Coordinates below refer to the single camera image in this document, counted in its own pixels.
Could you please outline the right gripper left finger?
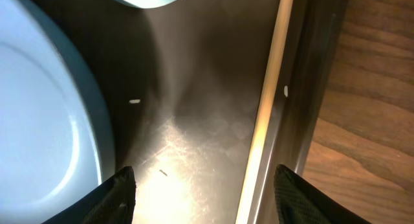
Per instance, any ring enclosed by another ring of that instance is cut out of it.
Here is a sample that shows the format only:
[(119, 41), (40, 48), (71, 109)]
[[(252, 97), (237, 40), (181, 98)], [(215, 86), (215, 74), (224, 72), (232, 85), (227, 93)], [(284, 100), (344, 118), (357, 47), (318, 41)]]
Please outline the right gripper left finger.
[(131, 224), (135, 194), (134, 171), (126, 166), (44, 224)]

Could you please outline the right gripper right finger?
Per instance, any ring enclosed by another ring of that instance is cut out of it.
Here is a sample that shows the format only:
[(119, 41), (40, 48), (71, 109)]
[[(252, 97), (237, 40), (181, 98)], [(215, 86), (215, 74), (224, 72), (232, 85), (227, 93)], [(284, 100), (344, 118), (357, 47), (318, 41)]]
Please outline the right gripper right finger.
[(283, 164), (274, 174), (274, 194), (283, 224), (369, 224)]

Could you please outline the wooden chopstick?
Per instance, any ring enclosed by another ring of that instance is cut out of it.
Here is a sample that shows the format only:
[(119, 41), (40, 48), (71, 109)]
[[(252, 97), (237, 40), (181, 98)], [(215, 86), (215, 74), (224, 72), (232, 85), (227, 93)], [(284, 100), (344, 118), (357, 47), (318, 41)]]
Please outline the wooden chopstick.
[(247, 224), (250, 209), (252, 208), (259, 167), (285, 50), (292, 4), (293, 0), (280, 0), (279, 2), (254, 134), (235, 219), (236, 224)]

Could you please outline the dark blue plate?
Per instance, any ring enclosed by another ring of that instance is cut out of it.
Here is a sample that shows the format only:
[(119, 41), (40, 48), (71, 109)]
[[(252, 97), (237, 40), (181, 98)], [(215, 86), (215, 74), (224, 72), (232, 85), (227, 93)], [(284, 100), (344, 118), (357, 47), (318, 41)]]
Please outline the dark blue plate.
[(1, 0), (1, 222), (42, 223), (114, 171), (109, 113), (81, 54), (31, 0)]

